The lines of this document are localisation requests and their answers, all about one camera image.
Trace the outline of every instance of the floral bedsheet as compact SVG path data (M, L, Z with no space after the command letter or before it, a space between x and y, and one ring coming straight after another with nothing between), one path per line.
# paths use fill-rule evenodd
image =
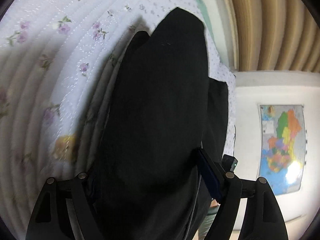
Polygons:
M24 239L46 178L88 170L108 118L123 51L175 7L195 0L15 0L0 22L0 216ZM206 30L209 76L226 81L232 155L233 74Z

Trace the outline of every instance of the yellow object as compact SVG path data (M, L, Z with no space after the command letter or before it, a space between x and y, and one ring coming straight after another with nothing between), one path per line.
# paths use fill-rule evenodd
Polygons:
M289 142L290 142L290 129L288 127L285 127L283 129L283 132L282 132L282 138L283 138L283 143L285 145L289 145Z
M269 107L268 107L268 115L269 115L270 117L275 117L276 112L275 112L275 108L274 108L273 106L269 106Z
M58 160L73 162L75 161L74 147L76 144L76 136L64 135L56 140L53 157Z
M291 139L289 143L288 153L292 160L295 160L295 156L293 154L293 145L294 145L294 139Z

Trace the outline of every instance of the metal screw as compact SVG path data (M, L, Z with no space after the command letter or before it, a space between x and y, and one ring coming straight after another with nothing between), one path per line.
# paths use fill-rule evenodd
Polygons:
M235 177L235 175L232 172L227 172L226 177L229 179L233 179Z
M47 183L48 184L52 184L54 182L54 178L49 178L49 179L47 179Z
M264 177L260 177L259 181L263 184L267 183L267 180Z
M84 179L86 176L87 176L87 174L85 172L81 172L81 173L79 173L78 178Z

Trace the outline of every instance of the green fabric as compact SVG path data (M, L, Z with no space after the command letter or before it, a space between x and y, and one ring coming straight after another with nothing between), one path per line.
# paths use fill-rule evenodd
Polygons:
M211 25L211 21L210 21L210 17L209 17L209 14L208 14L208 10L207 10L207 7L205 6L203 0L196 0L197 4L198 4L198 7L201 11L201 14L203 16L203 19L204 19L204 22L205 22L205 25L207 26L207 28L209 29L209 32L210 32L210 35L211 35L211 38L214 42L214 35L213 35L213 32L212 32L212 25Z
M285 127L288 127L288 114L283 112L278 120L277 137L282 138L283 130Z
M204 240L215 217L218 212L219 206L212 207L209 209L208 214L204 218L202 224L199 227L198 238L199 240Z

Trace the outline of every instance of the white quilted blanket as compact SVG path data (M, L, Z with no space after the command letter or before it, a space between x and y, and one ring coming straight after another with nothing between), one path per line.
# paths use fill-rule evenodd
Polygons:
M175 7L195 0L15 0L0 22L0 216L24 239L46 178L90 167L123 51ZM206 31L209 76L229 88L224 153L232 155L233 74Z

